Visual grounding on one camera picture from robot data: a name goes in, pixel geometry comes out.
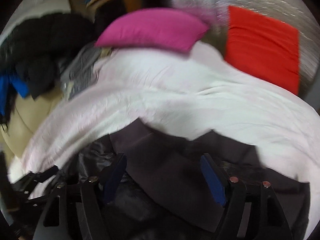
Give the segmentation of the black quilted jacket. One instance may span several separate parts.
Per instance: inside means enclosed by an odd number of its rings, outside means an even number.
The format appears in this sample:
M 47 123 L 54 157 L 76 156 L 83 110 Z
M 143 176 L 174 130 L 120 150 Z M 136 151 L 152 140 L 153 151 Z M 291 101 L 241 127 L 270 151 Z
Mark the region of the black quilted jacket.
M 216 204 L 200 170 L 208 153 L 230 176 L 249 183 L 269 181 L 294 239 L 303 239 L 309 222 L 310 185 L 266 168 L 253 145 L 215 131 L 188 140 L 135 120 L 80 150 L 61 169 L 68 185 L 98 176 L 116 156 L 127 168 L 114 201 L 101 212 L 110 239 L 211 239 L 223 209 Z

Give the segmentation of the black clothes pile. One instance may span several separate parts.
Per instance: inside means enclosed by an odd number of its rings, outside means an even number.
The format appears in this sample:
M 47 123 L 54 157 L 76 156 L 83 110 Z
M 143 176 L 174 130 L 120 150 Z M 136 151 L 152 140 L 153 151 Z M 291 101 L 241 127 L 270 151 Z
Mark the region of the black clothes pile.
M 55 87 L 67 65 L 96 36 L 94 23 L 80 14 L 56 12 L 29 18 L 1 44 L 1 75 L 17 75 L 27 84 L 28 96 L 36 99 Z M 15 96 L 9 98 L 1 124 L 9 122 Z

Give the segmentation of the blue garment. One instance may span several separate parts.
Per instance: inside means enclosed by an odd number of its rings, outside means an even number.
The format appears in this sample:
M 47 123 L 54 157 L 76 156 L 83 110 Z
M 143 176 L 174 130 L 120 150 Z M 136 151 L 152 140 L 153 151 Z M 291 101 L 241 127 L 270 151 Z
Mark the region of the blue garment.
M 10 97 L 19 94 L 22 98 L 29 95 L 27 84 L 17 75 L 1 75 L 1 115 L 5 116 Z

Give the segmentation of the clear plastic bag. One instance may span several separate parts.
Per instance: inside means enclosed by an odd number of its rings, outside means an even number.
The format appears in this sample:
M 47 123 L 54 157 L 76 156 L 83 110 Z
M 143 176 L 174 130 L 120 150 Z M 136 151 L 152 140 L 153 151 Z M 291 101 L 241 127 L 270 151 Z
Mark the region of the clear plastic bag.
M 74 80 L 61 79 L 61 90 L 64 98 L 71 101 L 75 96 L 97 83 L 98 75 L 84 75 L 76 77 Z

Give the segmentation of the grey folded garment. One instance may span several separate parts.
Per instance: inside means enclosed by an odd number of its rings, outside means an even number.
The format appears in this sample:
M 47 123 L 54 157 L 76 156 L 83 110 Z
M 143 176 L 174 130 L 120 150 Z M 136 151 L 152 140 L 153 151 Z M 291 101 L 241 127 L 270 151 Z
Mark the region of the grey folded garment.
M 85 45 L 61 74 L 61 84 L 67 84 L 84 74 L 99 59 L 100 54 L 101 48 L 95 47 L 93 43 Z

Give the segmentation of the pale pink bedspread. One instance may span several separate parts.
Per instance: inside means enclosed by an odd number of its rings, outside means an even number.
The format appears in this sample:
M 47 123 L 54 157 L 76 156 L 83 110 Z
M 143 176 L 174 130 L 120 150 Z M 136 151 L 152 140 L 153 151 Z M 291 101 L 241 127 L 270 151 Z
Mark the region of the pale pink bedspread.
M 319 202 L 319 115 L 289 91 L 243 73 L 212 46 L 182 56 L 151 48 L 118 49 L 95 64 L 98 80 L 63 100 L 42 123 L 9 177 L 62 166 L 77 150 L 136 119 L 195 139 L 209 130 L 255 145 L 260 161 L 310 183 Z

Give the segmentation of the red cushion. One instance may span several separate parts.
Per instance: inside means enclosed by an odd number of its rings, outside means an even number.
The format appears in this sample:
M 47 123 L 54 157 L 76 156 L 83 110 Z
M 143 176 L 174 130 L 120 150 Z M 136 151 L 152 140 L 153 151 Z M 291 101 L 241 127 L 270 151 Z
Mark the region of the red cushion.
M 224 59 L 236 69 L 277 85 L 299 90 L 299 31 L 248 9 L 228 7 Z

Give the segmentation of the magenta pillow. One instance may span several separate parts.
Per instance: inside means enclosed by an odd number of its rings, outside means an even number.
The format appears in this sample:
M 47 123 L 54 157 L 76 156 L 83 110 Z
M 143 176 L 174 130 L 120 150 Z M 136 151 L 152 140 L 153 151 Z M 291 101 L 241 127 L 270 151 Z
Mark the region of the magenta pillow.
M 187 54 L 209 26 L 177 9 L 141 9 L 114 20 L 99 36 L 97 47 L 151 47 Z

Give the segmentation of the silver foil insulation panel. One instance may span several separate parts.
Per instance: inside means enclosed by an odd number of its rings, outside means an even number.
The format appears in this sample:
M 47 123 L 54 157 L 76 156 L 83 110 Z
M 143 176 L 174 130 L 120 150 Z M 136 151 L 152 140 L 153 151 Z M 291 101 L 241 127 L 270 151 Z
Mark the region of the silver foil insulation panel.
M 202 39 L 225 52 L 230 5 L 283 21 L 299 31 L 299 96 L 306 96 L 319 66 L 319 24 L 302 0 L 167 0 L 168 4 L 198 16 L 210 25 Z

